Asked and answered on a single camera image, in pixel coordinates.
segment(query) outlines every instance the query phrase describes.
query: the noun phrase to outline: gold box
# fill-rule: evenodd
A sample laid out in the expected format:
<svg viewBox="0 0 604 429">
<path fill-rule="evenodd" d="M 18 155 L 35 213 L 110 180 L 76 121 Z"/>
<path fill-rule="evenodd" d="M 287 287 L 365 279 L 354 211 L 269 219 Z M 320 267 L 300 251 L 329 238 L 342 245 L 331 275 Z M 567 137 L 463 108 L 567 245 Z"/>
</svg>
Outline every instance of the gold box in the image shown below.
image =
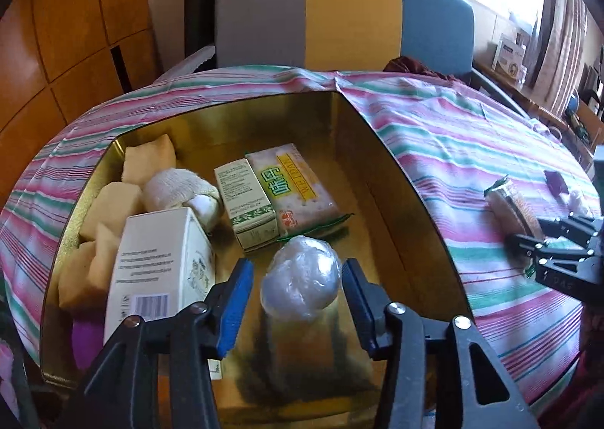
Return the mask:
<svg viewBox="0 0 604 429">
<path fill-rule="evenodd" d="M 308 92 L 229 102 L 138 128 L 115 140 L 90 177 L 63 232 L 46 292 L 40 341 L 44 379 L 73 389 L 81 374 L 71 353 L 71 318 L 58 308 L 57 279 L 102 186 L 119 180 L 124 148 L 167 133 L 179 164 L 215 183 L 214 168 L 247 152 L 293 142 L 342 212 L 354 213 L 327 240 L 343 260 L 356 257 L 367 278 L 419 314 L 471 317 L 442 237 L 398 162 L 339 93 Z M 228 219 L 210 237 L 216 281 L 243 251 Z M 254 288 L 235 348 L 212 383 L 222 425 L 301 427 L 371 424 L 385 363 L 361 349 L 343 293 L 311 324 L 280 324 L 260 305 L 260 283 L 279 244 L 248 253 Z M 160 409 L 167 417 L 165 373 Z"/>
</svg>

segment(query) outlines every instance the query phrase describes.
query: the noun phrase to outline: white cloth ball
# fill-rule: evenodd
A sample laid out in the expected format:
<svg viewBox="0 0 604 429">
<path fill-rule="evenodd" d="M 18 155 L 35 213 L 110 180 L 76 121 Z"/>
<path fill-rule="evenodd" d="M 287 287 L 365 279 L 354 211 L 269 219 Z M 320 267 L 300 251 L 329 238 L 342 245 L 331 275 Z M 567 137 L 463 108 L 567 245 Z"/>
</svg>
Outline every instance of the white cloth ball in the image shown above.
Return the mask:
<svg viewBox="0 0 604 429">
<path fill-rule="evenodd" d="M 341 272 L 342 264 L 327 242 L 294 237 L 273 257 L 260 301 L 276 319 L 312 320 L 336 298 Z"/>
</svg>

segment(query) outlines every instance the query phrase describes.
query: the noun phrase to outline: white box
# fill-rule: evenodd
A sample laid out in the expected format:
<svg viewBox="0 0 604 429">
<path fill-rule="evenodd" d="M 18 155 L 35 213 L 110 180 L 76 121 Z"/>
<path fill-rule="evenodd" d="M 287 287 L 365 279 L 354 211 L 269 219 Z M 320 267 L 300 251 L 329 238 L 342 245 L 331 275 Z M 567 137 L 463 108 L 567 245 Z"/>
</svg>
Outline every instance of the white box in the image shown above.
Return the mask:
<svg viewBox="0 0 604 429">
<path fill-rule="evenodd" d="M 128 315 L 174 316 L 203 301 L 215 282 L 210 241 L 190 208 L 130 216 L 111 278 L 104 342 Z M 220 362 L 208 364 L 220 380 Z"/>
<path fill-rule="evenodd" d="M 525 50 L 525 46 L 519 46 L 511 38 L 502 34 L 493 58 L 493 71 L 509 77 L 510 81 L 515 83 L 521 73 L 520 67 Z"/>
<path fill-rule="evenodd" d="M 250 163 L 232 161 L 214 170 L 237 241 L 253 250 L 279 236 L 277 215 Z"/>
</svg>

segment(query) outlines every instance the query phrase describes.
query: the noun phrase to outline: yellow label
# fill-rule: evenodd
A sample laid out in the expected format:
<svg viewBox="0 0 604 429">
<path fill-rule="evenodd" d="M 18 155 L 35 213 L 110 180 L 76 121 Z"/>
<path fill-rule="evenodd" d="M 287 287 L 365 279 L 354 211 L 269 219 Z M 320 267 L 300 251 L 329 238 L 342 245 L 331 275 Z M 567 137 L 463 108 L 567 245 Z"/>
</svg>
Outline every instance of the yellow label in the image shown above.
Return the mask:
<svg viewBox="0 0 604 429">
<path fill-rule="evenodd" d="M 302 172 L 298 169 L 296 163 L 294 163 L 294 160 L 292 160 L 292 157 L 289 156 L 289 154 L 287 153 L 283 153 L 278 154 L 277 159 L 279 160 L 279 163 L 282 164 L 283 169 L 289 175 L 289 178 L 296 186 L 296 189 L 302 196 L 302 199 L 304 199 L 305 201 L 315 199 L 315 191 L 313 191 L 310 184 L 306 181 L 304 175 L 302 175 Z"/>
</svg>

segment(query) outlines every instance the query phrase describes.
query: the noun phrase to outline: tablecloth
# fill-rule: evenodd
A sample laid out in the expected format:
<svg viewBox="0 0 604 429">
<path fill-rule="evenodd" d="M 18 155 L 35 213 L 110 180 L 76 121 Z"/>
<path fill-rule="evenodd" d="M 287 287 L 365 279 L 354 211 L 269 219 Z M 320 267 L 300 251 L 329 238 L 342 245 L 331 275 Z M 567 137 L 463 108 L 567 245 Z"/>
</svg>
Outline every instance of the tablecloth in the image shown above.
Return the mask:
<svg viewBox="0 0 604 429">
<path fill-rule="evenodd" d="M 217 69 L 120 96 L 68 125 L 29 164 L 0 214 L 0 263 L 29 354 L 38 360 L 43 297 L 61 233 L 112 140 L 195 108 L 309 90 L 342 93 L 394 154 L 449 248 L 478 328 L 526 400 L 542 395 L 578 355 L 581 305 L 508 262 L 482 191 L 509 174 L 537 215 L 549 218 L 568 210 L 550 194 L 544 170 L 558 170 L 599 215 L 597 193 L 536 120 L 458 82 L 382 72 Z"/>
</svg>

